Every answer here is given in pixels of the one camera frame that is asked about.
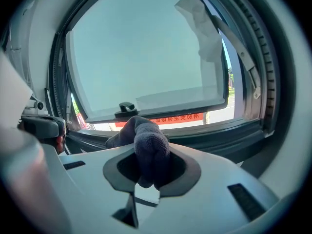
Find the white wall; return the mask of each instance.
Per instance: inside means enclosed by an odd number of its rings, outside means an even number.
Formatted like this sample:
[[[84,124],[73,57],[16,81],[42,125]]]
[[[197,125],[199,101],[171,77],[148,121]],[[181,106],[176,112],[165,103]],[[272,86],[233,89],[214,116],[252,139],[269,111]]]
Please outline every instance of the white wall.
[[[34,92],[44,100],[51,47],[56,30],[75,0],[39,0],[29,37],[29,67]]]

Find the window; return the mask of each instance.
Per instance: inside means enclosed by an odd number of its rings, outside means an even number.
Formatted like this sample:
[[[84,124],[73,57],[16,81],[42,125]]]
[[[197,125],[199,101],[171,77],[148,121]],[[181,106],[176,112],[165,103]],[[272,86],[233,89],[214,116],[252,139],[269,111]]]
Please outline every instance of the window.
[[[114,115],[122,102],[155,120],[199,114],[201,124],[209,122],[210,111],[227,107],[228,93],[234,93],[230,61],[201,5],[207,21],[195,28],[181,0],[98,0],[79,18],[65,44],[85,122],[125,121]],[[118,128],[120,123],[110,127]]]

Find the metal bracket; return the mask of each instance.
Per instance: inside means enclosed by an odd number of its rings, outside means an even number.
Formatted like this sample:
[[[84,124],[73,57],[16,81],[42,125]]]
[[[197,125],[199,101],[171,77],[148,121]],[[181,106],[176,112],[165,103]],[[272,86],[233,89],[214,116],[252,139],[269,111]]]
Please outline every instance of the metal bracket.
[[[66,100],[66,122],[69,124],[72,124],[72,122],[70,121],[70,110],[71,110],[71,102],[72,102],[72,91],[70,91],[70,89],[68,88],[67,91],[67,100]]]
[[[261,80],[260,75],[257,71],[256,65],[249,55],[248,50],[245,48],[243,43],[237,38],[237,36],[232,32],[232,30],[227,26],[217,16],[211,16],[212,22],[223,32],[223,34],[229,39],[234,49],[238,53],[240,59],[242,60],[246,71],[249,74],[250,80],[252,82],[254,93],[253,97],[258,99],[261,96]]]

